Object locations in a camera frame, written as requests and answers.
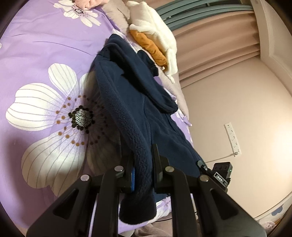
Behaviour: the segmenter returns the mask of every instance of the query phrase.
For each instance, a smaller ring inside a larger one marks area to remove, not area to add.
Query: power outlet
[[[238,154],[236,154],[234,156],[241,155],[239,143],[238,143],[238,140],[236,138],[236,135],[235,135],[235,132],[234,132],[234,129],[233,129],[231,123],[224,124],[224,126],[225,126],[225,129],[227,131],[229,141],[230,141],[231,146],[232,146],[233,153],[238,152]]]

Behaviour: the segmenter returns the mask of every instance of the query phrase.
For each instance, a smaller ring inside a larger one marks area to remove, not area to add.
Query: metal rivet
[[[80,177],[80,179],[81,179],[82,181],[88,181],[88,180],[89,180],[89,175],[82,175],[82,176]]]
[[[165,171],[168,173],[171,173],[174,171],[174,168],[172,166],[167,166],[167,167],[165,167]]]
[[[201,175],[200,176],[200,180],[203,182],[208,182],[209,181],[209,177],[207,175]]]
[[[114,169],[115,169],[115,171],[117,171],[117,172],[122,172],[122,171],[124,170],[124,167],[121,166],[121,165],[117,165]]]

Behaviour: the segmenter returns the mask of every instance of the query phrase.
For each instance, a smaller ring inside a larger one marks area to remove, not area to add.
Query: pink plush fabric
[[[75,0],[76,6],[82,10],[88,10],[98,5],[107,4],[108,2],[109,0]]]

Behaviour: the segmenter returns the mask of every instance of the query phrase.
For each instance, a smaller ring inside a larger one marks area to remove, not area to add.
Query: purple bedsheet
[[[88,73],[114,28],[99,8],[30,0],[0,39],[0,201],[21,227],[80,174],[119,162],[107,159],[119,136]],[[192,142],[182,113],[172,118]],[[169,210],[163,203],[160,212]],[[120,232],[128,229],[119,223]]]

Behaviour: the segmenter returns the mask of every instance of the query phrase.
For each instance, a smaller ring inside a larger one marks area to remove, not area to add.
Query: navy blue jacket
[[[196,162],[201,157],[171,119],[178,107],[153,79],[157,68],[145,52],[136,54],[113,34],[94,64],[105,108],[135,157],[135,191],[122,200],[120,219],[142,223],[155,217],[155,203],[162,199],[153,190],[151,145],[158,145],[170,165],[194,177],[200,175]]]

